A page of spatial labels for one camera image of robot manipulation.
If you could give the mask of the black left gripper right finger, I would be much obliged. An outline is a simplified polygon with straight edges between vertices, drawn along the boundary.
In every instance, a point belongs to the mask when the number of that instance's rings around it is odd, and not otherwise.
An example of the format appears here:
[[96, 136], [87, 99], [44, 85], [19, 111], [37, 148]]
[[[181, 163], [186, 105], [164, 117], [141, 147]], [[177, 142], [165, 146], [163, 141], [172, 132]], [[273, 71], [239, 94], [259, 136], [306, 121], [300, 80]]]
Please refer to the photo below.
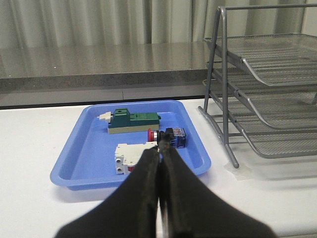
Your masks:
[[274, 238], [266, 224], [252, 218], [210, 191], [188, 168], [171, 137], [158, 142], [160, 208], [167, 238]]

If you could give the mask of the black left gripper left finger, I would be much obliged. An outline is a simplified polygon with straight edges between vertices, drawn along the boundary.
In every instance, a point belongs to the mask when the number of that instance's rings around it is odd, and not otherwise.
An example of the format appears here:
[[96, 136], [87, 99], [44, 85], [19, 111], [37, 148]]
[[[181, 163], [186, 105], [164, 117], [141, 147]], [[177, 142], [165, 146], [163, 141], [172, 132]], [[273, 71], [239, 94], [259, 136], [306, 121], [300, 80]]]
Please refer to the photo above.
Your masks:
[[156, 237], [159, 162], [156, 147], [144, 150], [121, 186], [96, 208], [60, 228], [55, 237]]

